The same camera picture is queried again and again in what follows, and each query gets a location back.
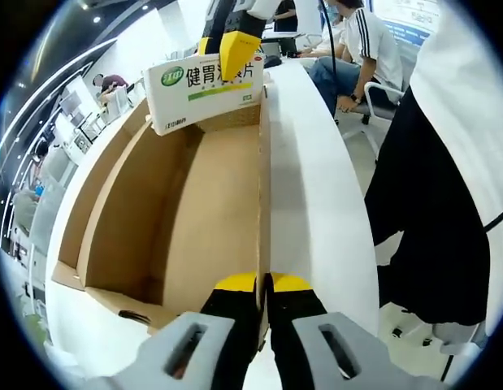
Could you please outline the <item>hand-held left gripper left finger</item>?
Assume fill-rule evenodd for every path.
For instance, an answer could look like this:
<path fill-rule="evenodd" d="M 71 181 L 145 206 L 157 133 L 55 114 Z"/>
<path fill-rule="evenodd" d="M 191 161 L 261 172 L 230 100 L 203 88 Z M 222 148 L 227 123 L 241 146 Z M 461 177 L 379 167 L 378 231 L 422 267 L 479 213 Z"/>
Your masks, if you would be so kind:
<path fill-rule="evenodd" d="M 185 312 L 146 340 L 135 361 L 88 389 L 241 389 L 258 351 L 260 287 L 251 273 L 219 281 L 198 312 Z"/>

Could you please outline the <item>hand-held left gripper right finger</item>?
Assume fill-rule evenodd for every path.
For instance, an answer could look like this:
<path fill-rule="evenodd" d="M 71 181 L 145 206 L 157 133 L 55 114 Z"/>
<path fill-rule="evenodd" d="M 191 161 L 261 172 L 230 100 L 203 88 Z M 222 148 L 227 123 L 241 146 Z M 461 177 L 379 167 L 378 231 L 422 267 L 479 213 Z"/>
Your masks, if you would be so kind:
<path fill-rule="evenodd" d="M 330 313 L 304 279 L 266 276 L 271 348 L 284 389 L 444 389 L 390 360 L 386 345 L 342 313 Z"/>

